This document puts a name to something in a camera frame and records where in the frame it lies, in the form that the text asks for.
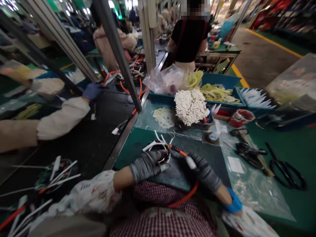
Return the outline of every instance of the scissors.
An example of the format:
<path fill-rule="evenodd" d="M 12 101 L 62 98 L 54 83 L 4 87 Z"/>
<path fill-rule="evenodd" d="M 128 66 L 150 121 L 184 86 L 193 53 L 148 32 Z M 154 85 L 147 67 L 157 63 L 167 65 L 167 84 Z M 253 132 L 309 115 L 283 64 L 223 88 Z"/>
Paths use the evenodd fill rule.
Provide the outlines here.
<path fill-rule="evenodd" d="M 274 152 L 274 150 L 270 147 L 269 143 L 266 143 L 266 146 L 270 150 L 270 153 L 273 157 L 273 159 L 270 161 L 270 169 L 275 174 L 275 178 L 277 179 L 277 181 L 279 181 L 280 184 L 282 184 L 283 186 L 285 186 L 289 189 L 297 189 L 297 190 L 306 191 L 307 190 L 307 183 L 306 183 L 304 177 L 302 176 L 302 174 L 295 167 L 290 165 L 288 162 L 280 160 L 279 157 Z M 276 173 L 274 172 L 275 166 L 279 169 L 279 171 L 281 171 L 282 175 L 285 177 L 287 182 L 284 182 L 283 179 L 281 179 L 279 176 L 276 175 Z M 300 185 L 298 185 L 294 181 L 290 170 L 300 180 Z"/>

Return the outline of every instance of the work glove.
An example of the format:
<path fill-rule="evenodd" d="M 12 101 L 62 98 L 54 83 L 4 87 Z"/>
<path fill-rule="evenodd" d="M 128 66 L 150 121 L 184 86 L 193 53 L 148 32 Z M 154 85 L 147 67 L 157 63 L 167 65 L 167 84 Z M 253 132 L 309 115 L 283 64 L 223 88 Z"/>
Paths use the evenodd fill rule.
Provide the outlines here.
<path fill-rule="evenodd" d="M 155 176 L 170 168 L 170 164 L 167 163 L 158 165 L 158 160 L 160 160 L 163 155 L 166 155 L 166 151 L 164 150 L 143 152 L 141 156 L 129 166 L 135 183 Z"/>
<path fill-rule="evenodd" d="M 94 100 L 102 93 L 102 85 L 96 83 L 90 83 L 83 92 L 82 96 L 86 97 L 88 100 Z"/>
<path fill-rule="evenodd" d="M 195 156 L 193 154 L 189 154 L 189 157 L 192 158 L 196 167 L 194 167 L 194 165 L 192 164 L 189 164 L 188 157 L 186 158 L 187 163 L 190 168 L 196 173 L 199 181 L 213 194 L 215 194 L 219 187 L 222 185 L 222 180 L 217 176 L 217 174 L 215 174 L 214 170 L 208 164 L 206 159 Z"/>

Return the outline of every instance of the white sleeve cover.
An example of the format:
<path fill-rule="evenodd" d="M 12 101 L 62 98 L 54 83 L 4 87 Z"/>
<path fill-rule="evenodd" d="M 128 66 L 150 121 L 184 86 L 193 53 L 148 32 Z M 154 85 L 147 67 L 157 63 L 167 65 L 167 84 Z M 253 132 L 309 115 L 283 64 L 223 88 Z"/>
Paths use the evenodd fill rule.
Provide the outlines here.
<path fill-rule="evenodd" d="M 67 134 L 87 115 L 89 110 L 89 104 L 81 97 L 67 100 L 60 110 L 39 121 L 38 139 L 52 140 Z"/>

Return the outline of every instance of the bundle of white connectors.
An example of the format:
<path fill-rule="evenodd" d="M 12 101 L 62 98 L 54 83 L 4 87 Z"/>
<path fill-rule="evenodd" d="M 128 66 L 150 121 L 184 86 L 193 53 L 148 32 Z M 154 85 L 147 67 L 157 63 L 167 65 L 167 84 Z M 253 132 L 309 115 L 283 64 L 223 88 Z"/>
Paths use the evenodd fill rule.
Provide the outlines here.
<path fill-rule="evenodd" d="M 175 94 L 174 101 L 179 120 L 185 125 L 191 126 L 191 124 L 197 123 L 208 116 L 210 111 L 206 108 L 204 100 L 202 92 L 198 89 L 178 91 Z"/>

